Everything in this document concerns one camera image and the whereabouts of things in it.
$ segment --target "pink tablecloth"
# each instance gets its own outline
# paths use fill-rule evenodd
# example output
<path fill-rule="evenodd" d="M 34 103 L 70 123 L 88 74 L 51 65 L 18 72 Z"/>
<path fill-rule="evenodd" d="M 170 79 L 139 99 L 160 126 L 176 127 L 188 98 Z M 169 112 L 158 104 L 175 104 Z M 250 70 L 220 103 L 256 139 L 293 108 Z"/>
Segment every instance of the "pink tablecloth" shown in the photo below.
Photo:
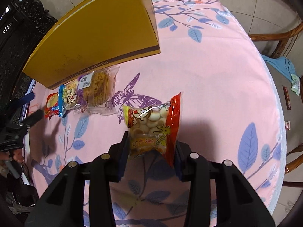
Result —
<path fill-rule="evenodd" d="M 121 141 L 122 104 L 143 107 L 182 92 L 178 139 L 208 160 L 232 160 L 273 211 L 285 166 L 285 129 L 259 52 L 218 0 L 164 0 L 154 6 L 161 54 L 121 64 L 113 98 L 117 114 L 79 120 L 71 112 L 31 128 L 27 162 L 39 195 L 69 161 L 92 161 Z M 37 83 L 34 92 L 31 112 L 55 91 Z M 128 161 L 122 181 L 111 184 L 116 224 L 183 226 L 189 186 L 155 153 Z M 213 192 L 212 197 L 214 225 Z M 87 202 L 88 184 L 88 226 Z"/>

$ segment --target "metal screw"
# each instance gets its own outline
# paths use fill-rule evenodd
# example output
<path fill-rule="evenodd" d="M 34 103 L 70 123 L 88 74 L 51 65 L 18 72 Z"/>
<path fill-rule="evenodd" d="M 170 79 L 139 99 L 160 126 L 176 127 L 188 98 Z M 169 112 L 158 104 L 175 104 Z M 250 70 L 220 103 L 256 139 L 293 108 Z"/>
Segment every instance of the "metal screw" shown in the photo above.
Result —
<path fill-rule="evenodd" d="M 224 161 L 224 165 L 232 166 L 232 162 L 229 159 L 227 159 L 227 160 Z"/>
<path fill-rule="evenodd" d="M 111 156 L 108 153 L 102 154 L 101 159 L 109 159 Z"/>
<path fill-rule="evenodd" d="M 69 162 L 69 167 L 71 167 L 71 168 L 75 167 L 76 165 L 77 165 L 77 162 L 75 162 L 75 161 Z"/>
<path fill-rule="evenodd" d="M 199 155 L 197 153 L 190 153 L 189 155 L 192 159 L 197 159 L 199 158 Z"/>

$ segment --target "qr code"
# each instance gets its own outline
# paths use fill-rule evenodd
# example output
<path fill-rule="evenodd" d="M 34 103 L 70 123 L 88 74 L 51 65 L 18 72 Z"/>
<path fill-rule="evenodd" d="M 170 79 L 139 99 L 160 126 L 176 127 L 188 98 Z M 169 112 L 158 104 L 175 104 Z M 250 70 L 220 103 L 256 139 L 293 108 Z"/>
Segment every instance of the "qr code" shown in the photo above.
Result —
<path fill-rule="evenodd" d="M 89 86 L 91 84 L 91 82 L 89 81 L 89 82 L 85 82 L 84 84 L 83 84 L 83 87 L 87 87 L 87 86 Z"/>

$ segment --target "barcode sticker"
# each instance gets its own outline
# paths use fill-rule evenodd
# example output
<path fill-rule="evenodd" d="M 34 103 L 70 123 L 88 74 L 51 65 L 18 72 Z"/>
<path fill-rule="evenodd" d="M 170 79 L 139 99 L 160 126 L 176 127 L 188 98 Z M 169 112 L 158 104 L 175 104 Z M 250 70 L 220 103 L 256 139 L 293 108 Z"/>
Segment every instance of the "barcode sticker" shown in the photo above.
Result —
<path fill-rule="evenodd" d="M 91 85 L 92 77 L 93 77 L 93 72 L 83 76 L 79 81 L 78 90 L 89 87 Z"/>

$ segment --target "human hand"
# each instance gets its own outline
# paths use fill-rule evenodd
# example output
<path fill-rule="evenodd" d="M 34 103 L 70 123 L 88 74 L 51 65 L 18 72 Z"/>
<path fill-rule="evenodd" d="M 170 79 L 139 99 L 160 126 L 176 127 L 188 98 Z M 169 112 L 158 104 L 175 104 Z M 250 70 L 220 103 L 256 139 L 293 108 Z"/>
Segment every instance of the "human hand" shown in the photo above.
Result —
<path fill-rule="evenodd" d="M 22 149 L 14 150 L 13 159 L 19 163 L 23 162 Z M 0 160 L 9 160 L 9 155 L 4 152 L 0 152 Z"/>

